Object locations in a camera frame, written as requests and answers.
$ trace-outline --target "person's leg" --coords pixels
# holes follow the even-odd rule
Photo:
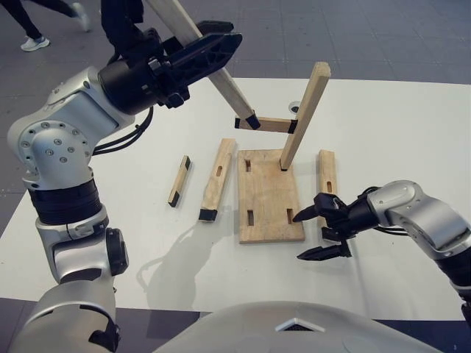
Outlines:
[[[20,0],[1,0],[0,2],[8,13],[23,27],[28,37],[34,40],[43,37],[41,32],[31,22]]]
[[[68,17],[77,17],[75,10],[62,0],[31,0],[36,4],[47,7],[50,10],[57,11]]]
[[[82,26],[83,30],[88,32],[90,31],[90,19],[85,12],[83,6],[78,3],[74,2],[71,6],[65,3],[62,0],[31,0],[36,4],[44,6],[50,10],[57,11],[58,13],[62,13],[70,18],[76,18],[80,25]]]

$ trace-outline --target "black rubber cap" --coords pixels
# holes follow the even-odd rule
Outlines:
[[[216,216],[218,215],[218,210],[199,210],[199,217],[200,221],[209,221],[214,222],[216,220]]]

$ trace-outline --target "black cable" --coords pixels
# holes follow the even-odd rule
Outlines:
[[[152,122],[153,115],[154,115],[154,107],[150,107],[149,112],[147,113],[147,117],[144,119],[141,125],[136,125],[134,131],[123,136],[122,138],[118,138],[114,141],[103,143],[102,145],[95,147],[95,149],[93,150],[93,156],[119,151],[120,149],[124,149],[132,145],[134,142],[136,142],[139,139],[140,136],[142,136],[144,131],[146,131],[146,129],[149,127],[150,123]],[[116,146],[119,143],[123,143],[124,141],[127,141],[127,142],[124,143],[123,145],[114,147],[112,149],[108,148],[108,147]]]
[[[378,226],[378,227],[375,227],[373,229],[377,230],[379,232],[382,232],[382,233],[386,233],[386,234],[408,236],[408,233],[406,232],[406,230],[404,228],[400,228],[400,227],[381,227],[381,226]]]

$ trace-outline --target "wooden stick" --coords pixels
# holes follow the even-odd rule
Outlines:
[[[169,205],[172,207],[177,206],[180,195],[182,194],[183,184],[185,184],[186,174],[190,168],[190,163],[190,157],[187,155],[183,156],[177,178],[175,178],[174,186],[170,191]]]
[[[229,174],[230,164],[236,146],[236,140],[233,138],[223,138],[219,145],[218,154],[214,161],[213,170],[206,185],[205,195],[199,211],[200,221],[213,222],[218,214],[219,202],[221,201],[222,191]]]
[[[294,155],[301,144],[301,140],[308,128],[312,115],[324,93],[325,86],[330,78],[330,67],[328,63],[316,63],[312,70],[311,78],[304,92],[300,108],[296,114],[298,120],[296,131],[288,136],[285,148],[280,158],[281,169],[287,171]]]
[[[258,121],[260,121],[260,127],[257,131],[285,132],[292,134],[297,125],[297,120],[263,118],[261,116],[258,117]],[[252,130],[252,127],[250,127],[245,120],[241,120],[240,118],[235,118],[234,127],[236,129]]]
[[[319,151],[319,192],[337,194],[336,156],[332,151]],[[324,217],[317,221],[319,228],[326,227]]]
[[[147,0],[147,3],[183,46],[202,37],[198,27],[178,0]],[[208,78],[238,116],[249,119],[250,126],[254,129],[260,126],[254,110],[226,68],[212,73]]]

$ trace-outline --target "wooden board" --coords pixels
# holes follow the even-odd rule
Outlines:
[[[319,192],[337,194],[336,155],[332,151],[319,151]],[[317,220],[319,228],[326,227],[324,217]]]
[[[213,170],[206,185],[205,195],[199,211],[200,221],[213,222],[216,220],[222,191],[230,170],[230,162],[233,157],[236,140],[223,138],[219,145],[218,154],[214,161]]]
[[[240,243],[304,241],[293,168],[280,170],[281,149],[239,151],[238,210]]]
[[[177,177],[174,181],[174,186],[170,191],[170,196],[168,203],[172,207],[176,207],[180,196],[182,195],[183,185],[185,184],[186,174],[190,168],[190,157],[185,155],[183,156],[182,162],[180,163],[180,168],[178,169]]]
[[[258,121],[260,121],[260,127],[256,131],[285,132],[292,134],[297,125],[296,119],[264,118],[259,116]],[[253,130],[249,123],[240,118],[235,118],[234,127],[236,129]]]
[[[285,171],[291,165],[294,155],[301,144],[304,133],[309,126],[309,122],[317,108],[325,86],[330,78],[330,66],[328,63],[316,63],[312,70],[311,78],[302,97],[300,108],[297,111],[296,119],[298,120],[294,134],[289,135],[286,140],[285,148],[281,154],[280,164]]]

